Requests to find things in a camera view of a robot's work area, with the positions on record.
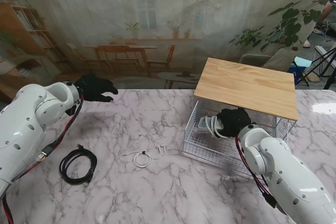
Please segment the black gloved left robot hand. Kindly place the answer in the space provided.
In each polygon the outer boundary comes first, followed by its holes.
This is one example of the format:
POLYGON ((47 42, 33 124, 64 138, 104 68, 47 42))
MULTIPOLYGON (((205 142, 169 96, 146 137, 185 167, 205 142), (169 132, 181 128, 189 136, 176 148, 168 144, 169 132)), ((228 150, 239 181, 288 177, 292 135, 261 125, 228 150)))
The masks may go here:
POLYGON ((112 81, 98 78, 94 73, 86 74, 79 78, 75 82, 75 86, 81 90, 83 98, 86 101, 112 102, 113 98, 105 96, 103 93, 118 94, 118 90, 114 87, 112 81))

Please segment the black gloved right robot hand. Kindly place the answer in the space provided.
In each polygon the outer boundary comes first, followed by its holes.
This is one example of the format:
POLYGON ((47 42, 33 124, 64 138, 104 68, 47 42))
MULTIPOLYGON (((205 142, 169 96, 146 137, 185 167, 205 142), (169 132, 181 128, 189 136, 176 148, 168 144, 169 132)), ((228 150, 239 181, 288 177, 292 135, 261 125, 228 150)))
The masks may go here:
POLYGON ((208 129, 217 138, 235 137, 244 127, 255 124, 248 113, 242 109, 222 109, 220 113, 211 118, 208 129))

